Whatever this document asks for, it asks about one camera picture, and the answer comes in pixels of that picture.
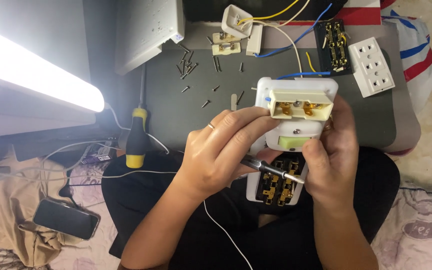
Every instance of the smartphone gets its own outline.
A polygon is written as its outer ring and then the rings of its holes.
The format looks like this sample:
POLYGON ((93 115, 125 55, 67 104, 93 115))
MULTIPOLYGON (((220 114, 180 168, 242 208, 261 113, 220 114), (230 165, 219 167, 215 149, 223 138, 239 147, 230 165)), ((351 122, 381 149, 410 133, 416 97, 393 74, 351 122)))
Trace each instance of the smartphone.
POLYGON ((99 216, 69 207, 49 199, 42 199, 33 216, 37 225, 89 240, 99 224, 99 216))

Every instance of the person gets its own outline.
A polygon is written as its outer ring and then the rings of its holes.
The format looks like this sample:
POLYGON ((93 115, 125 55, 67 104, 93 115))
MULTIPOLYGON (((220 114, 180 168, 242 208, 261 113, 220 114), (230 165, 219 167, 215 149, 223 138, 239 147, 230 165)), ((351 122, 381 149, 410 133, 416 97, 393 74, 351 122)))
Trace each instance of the person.
MULTIPOLYGON (((358 146, 351 108, 340 96, 332 115, 320 140, 303 145, 309 173, 293 206, 250 202, 246 179, 233 181, 255 172, 240 161, 279 124, 261 107, 225 110, 211 120, 214 129, 190 132, 182 163, 147 153, 141 170, 176 174, 103 179, 118 269, 377 270, 370 243, 392 207, 399 171, 381 151, 358 146), (260 227, 261 214, 278 218, 260 227)), ((270 163, 280 154, 265 148, 257 157, 270 163)), ((121 156, 104 175, 131 171, 121 156)))

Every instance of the hand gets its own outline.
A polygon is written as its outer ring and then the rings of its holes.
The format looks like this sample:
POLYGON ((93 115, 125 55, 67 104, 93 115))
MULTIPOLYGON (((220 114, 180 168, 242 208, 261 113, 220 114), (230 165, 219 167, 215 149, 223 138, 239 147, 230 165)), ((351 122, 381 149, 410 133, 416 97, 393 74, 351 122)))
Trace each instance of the hand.
POLYGON ((305 187, 315 205, 339 212, 353 209, 359 146, 351 107, 339 95, 332 115, 334 128, 321 140, 308 140, 302 152, 309 167, 305 187))
MULTIPOLYGON (((173 183, 187 195, 204 200, 217 193, 236 177, 255 172, 240 163, 251 145, 278 126, 268 109, 246 107, 225 110, 211 120, 214 130, 206 126, 188 135, 183 163, 173 183)), ((257 157, 268 163, 282 152, 269 148, 257 157)))

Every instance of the screwdriver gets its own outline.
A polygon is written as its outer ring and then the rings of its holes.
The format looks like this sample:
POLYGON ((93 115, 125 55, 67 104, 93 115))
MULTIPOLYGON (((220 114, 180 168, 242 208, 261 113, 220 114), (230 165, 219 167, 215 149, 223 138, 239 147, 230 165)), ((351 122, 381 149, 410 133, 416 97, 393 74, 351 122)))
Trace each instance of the screwdriver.
POLYGON ((289 174, 287 171, 283 169, 276 168, 275 166, 269 165, 266 161, 255 158, 251 155, 246 155, 243 157, 243 160, 240 162, 243 165, 248 166, 251 169, 258 170, 260 172, 272 173, 273 175, 277 175, 283 179, 289 179, 291 181, 304 184, 304 180, 298 178, 294 175, 289 174))
POLYGON ((141 66, 141 91, 139 94, 139 105, 132 111, 131 130, 126 143, 126 166, 132 169, 139 169, 143 166, 149 137, 146 134, 146 119, 148 111, 145 105, 145 82, 146 63, 141 66))

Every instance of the white wall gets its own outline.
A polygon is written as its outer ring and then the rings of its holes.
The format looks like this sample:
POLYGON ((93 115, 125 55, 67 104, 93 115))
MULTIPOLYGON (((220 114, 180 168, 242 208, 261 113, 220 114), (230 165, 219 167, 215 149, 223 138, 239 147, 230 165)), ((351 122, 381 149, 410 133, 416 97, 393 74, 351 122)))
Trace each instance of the white wall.
MULTIPOLYGON (((0 0, 0 35, 90 83, 82 0, 0 0)), ((94 113, 0 86, 0 136, 94 122, 94 113)))

